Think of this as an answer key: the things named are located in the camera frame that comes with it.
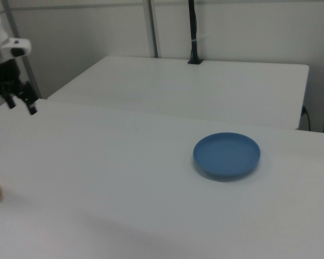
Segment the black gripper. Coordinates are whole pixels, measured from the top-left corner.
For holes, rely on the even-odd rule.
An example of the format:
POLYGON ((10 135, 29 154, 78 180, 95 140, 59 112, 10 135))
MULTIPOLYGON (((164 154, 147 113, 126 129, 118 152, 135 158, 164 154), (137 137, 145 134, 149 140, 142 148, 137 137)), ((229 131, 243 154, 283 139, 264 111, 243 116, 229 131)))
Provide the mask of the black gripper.
POLYGON ((0 96, 9 109, 16 107, 14 96, 17 96, 26 103, 31 115, 37 113, 34 89, 29 81, 21 81, 20 70, 14 59, 0 64, 0 96))

